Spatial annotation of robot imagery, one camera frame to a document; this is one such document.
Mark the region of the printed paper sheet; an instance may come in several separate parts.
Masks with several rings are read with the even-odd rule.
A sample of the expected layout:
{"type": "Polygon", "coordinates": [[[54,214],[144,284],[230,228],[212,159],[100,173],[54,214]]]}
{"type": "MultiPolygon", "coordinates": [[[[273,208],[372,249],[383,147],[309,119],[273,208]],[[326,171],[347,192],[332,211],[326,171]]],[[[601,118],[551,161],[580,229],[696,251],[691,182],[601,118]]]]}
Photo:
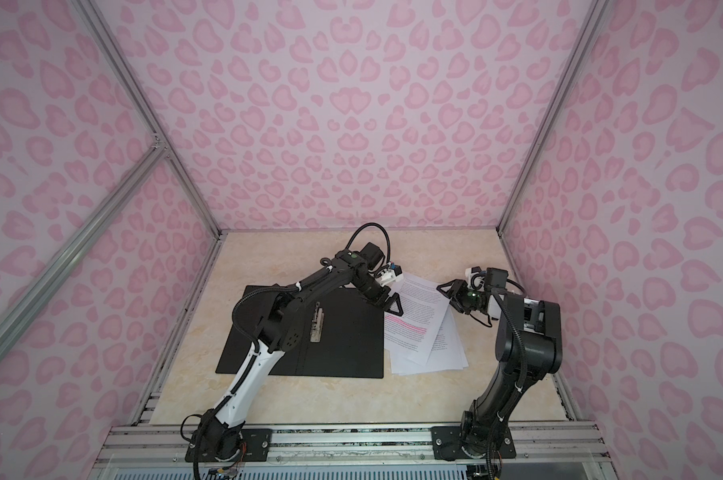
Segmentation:
{"type": "Polygon", "coordinates": [[[399,376],[457,371],[467,367],[469,362],[451,309],[445,313],[427,363],[421,365],[391,354],[391,373],[399,376]]]}
{"type": "Polygon", "coordinates": [[[427,364],[449,308],[449,300],[437,286],[409,273],[395,282],[403,314],[385,314],[385,348],[391,357],[427,364]]]}

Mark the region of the blue folder with black inside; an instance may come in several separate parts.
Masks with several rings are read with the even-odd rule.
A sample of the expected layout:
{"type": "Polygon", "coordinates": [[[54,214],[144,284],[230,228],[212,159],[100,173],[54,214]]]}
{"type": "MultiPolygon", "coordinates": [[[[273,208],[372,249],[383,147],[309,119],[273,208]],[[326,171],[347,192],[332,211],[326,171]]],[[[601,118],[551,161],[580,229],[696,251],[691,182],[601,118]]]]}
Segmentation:
{"type": "MultiPolygon", "coordinates": [[[[257,321],[273,304],[275,292],[247,300],[237,319],[254,333],[257,321]]],[[[308,312],[301,340],[272,368],[270,376],[383,379],[385,376],[385,314],[369,304],[355,289],[339,288],[319,300],[325,318],[321,342],[309,341],[313,310],[308,312]]],[[[215,367],[215,374],[234,375],[243,364],[250,342],[236,330],[229,331],[215,367]]]]}

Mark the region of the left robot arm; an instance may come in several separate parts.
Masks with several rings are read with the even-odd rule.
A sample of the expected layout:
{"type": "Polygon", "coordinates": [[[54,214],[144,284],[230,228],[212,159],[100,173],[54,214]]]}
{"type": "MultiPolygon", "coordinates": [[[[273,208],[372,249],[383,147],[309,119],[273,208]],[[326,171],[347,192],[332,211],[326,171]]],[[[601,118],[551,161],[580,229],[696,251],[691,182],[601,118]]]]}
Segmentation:
{"type": "Polygon", "coordinates": [[[195,432],[187,437],[185,461],[194,466],[206,462],[237,462],[245,456],[242,434],[249,410],[273,367],[295,348],[303,336],[309,313],[319,300],[347,285],[369,305],[389,313],[391,306],[403,315],[399,294],[391,283],[403,275],[385,249],[369,242],[361,250],[349,246],[321,268],[289,285],[265,286],[245,294],[231,310],[235,329],[250,341],[250,348],[233,382],[213,408],[199,414],[195,432]]]}

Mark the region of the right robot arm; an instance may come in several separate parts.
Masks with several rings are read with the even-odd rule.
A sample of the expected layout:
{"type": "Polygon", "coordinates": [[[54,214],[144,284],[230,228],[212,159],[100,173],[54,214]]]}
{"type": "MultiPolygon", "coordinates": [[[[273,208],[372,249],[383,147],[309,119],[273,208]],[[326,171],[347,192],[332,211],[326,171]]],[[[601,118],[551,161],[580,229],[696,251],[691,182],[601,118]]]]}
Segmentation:
{"type": "Polygon", "coordinates": [[[437,291],[456,312],[471,318],[481,314],[481,324],[497,328],[497,370],[485,392],[463,412],[461,425],[431,429],[433,456],[497,466],[517,457],[511,413],[531,387],[561,368],[561,308],[529,298],[509,272],[497,268],[471,268],[465,278],[437,285],[437,291]]]}

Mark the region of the silver folder clip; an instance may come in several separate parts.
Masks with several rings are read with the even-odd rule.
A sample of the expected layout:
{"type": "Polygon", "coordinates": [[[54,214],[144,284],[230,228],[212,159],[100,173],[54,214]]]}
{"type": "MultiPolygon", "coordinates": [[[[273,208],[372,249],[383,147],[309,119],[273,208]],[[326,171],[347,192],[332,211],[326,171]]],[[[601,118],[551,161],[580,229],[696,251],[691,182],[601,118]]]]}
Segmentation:
{"type": "Polygon", "coordinates": [[[323,332],[323,323],[325,318],[325,312],[320,302],[317,302],[314,306],[313,318],[310,326],[309,341],[311,343],[321,342],[321,336],[323,332]]]}

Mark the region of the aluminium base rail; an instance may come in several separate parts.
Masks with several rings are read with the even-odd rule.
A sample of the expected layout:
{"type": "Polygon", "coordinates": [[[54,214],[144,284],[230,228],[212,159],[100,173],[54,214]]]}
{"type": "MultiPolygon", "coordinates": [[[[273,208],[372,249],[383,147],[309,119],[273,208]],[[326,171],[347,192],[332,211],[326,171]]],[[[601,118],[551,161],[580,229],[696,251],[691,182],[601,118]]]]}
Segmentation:
{"type": "Polygon", "coordinates": [[[461,445],[455,423],[247,425],[243,450],[192,460],[185,426],[117,427],[93,479],[613,479],[605,440],[584,421],[511,423],[493,454],[461,445]]]}

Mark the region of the aluminium corner post right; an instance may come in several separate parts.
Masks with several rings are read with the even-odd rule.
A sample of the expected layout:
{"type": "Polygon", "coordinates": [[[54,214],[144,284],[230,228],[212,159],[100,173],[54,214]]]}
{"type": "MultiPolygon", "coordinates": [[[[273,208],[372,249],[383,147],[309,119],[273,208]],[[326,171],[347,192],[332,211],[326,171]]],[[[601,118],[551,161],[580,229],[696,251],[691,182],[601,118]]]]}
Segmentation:
{"type": "Polygon", "coordinates": [[[517,210],[517,207],[521,204],[521,195],[523,195],[523,191],[525,191],[525,187],[527,187],[527,183],[529,183],[533,168],[535,168],[535,164],[537,164],[537,161],[541,158],[543,148],[547,145],[549,137],[551,137],[551,134],[555,131],[555,125],[557,125],[559,115],[561,115],[561,112],[565,109],[567,99],[569,99],[571,91],[575,88],[577,78],[581,75],[581,70],[583,70],[583,66],[587,63],[587,59],[589,59],[589,55],[591,55],[591,51],[593,51],[593,47],[595,47],[595,43],[597,43],[597,38],[599,38],[601,30],[603,30],[603,25],[609,20],[611,12],[613,12],[613,1],[597,0],[591,1],[591,5],[589,5],[589,10],[587,10],[583,25],[581,25],[579,34],[575,37],[573,50],[571,50],[569,58],[567,58],[567,61],[563,64],[563,69],[561,69],[559,79],[557,79],[557,83],[555,83],[553,94],[551,94],[551,98],[549,98],[549,102],[547,102],[547,108],[545,108],[543,116],[541,116],[541,124],[537,127],[537,132],[535,132],[535,136],[533,136],[531,147],[529,147],[525,161],[523,161],[523,165],[521,165],[519,177],[517,177],[515,184],[513,184],[513,190],[511,190],[511,196],[509,196],[509,203],[505,206],[501,220],[499,220],[499,225],[497,225],[497,235],[501,239],[503,239],[507,231],[509,231],[509,224],[511,224],[511,220],[513,220],[515,210],[517,210]]]}

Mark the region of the aluminium corner post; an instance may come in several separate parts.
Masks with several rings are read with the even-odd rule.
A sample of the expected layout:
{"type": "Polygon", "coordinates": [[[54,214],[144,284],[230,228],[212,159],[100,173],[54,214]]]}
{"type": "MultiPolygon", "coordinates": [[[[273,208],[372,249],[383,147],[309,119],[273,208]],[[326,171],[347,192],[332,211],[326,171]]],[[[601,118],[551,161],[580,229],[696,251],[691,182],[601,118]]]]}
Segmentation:
{"type": "Polygon", "coordinates": [[[161,124],[156,110],[148,99],[145,89],[141,86],[137,75],[129,65],[116,37],[105,21],[95,1],[74,0],[70,4],[80,16],[83,25],[88,29],[100,53],[109,64],[120,83],[126,97],[135,108],[136,113],[151,133],[157,146],[165,151],[165,156],[180,186],[189,198],[191,205],[200,215],[206,228],[216,239],[222,237],[223,229],[214,219],[210,208],[203,199],[200,190],[193,182],[188,169],[183,164],[166,129],[161,124]]]}
{"type": "Polygon", "coordinates": [[[517,210],[517,207],[521,204],[521,195],[523,195],[523,191],[525,191],[525,187],[527,187],[527,183],[529,183],[533,168],[535,168],[535,164],[537,164],[537,161],[541,158],[543,148],[547,145],[549,137],[551,137],[551,134],[555,131],[555,125],[557,125],[559,115],[561,115],[561,112],[565,109],[567,99],[569,99],[571,91],[575,88],[577,78],[581,75],[581,70],[583,70],[583,66],[587,63],[587,59],[589,59],[589,55],[591,55],[591,51],[593,51],[593,47],[595,47],[595,43],[597,43],[597,38],[599,38],[601,30],[603,30],[603,25],[609,20],[611,12],[613,12],[613,1],[597,0],[591,1],[591,5],[589,5],[589,10],[587,10],[583,25],[581,25],[579,34],[575,37],[573,50],[571,50],[569,58],[567,58],[567,61],[563,64],[563,69],[561,69],[559,79],[557,79],[557,83],[555,83],[553,94],[551,94],[551,98],[549,98],[549,102],[547,102],[547,108],[545,108],[543,116],[541,116],[541,124],[537,127],[537,132],[535,132],[535,136],[533,136],[531,147],[529,147],[525,161],[523,161],[523,165],[521,165],[519,177],[517,177],[515,184],[513,184],[513,190],[511,190],[511,196],[509,196],[509,203],[505,206],[501,220],[499,220],[499,225],[497,225],[497,235],[501,239],[503,239],[507,231],[509,231],[509,224],[511,224],[511,220],[513,220],[515,210],[517,210]]]}

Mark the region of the aluminium diagonal wall bar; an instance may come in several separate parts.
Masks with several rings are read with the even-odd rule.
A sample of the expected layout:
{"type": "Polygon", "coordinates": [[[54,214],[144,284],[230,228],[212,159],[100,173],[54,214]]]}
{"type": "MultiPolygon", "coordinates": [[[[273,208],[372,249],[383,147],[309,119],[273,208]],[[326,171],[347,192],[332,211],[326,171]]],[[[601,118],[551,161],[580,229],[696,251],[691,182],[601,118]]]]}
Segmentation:
{"type": "Polygon", "coordinates": [[[155,167],[163,160],[164,152],[164,143],[158,142],[152,146],[137,166],[127,172],[117,188],[110,192],[85,220],[81,228],[58,250],[39,276],[23,290],[16,302],[0,316],[0,364],[25,334],[40,310],[59,292],[73,270],[89,254],[123,208],[131,202],[155,167]]]}

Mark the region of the aluminium corner post left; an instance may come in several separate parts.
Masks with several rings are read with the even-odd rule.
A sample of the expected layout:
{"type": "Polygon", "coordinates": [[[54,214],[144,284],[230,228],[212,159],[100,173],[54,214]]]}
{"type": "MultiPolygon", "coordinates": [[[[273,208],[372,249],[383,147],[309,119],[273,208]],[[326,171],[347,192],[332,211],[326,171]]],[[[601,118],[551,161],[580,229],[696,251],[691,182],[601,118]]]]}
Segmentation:
{"type": "Polygon", "coordinates": [[[166,129],[161,124],[156,110],[148,99],[145,89],[141,86],[137,75],[129,65],[116,37],[105,21],[95,1],[74,0],[70,4],[80,16],[83,25],[88,29],[100,53],[109,64],[120,83],[126,97],[135,108],[136,113],[151,133],[157,146],[165,151],[165,156],[180,186],[189,198],[191,205],[200,215],[206,228],[216,239],[222,237],[223,229],[214,219],[210,208],[203,199],[200,190],[193,182],[188,169],[183,164],[166,129]]]}

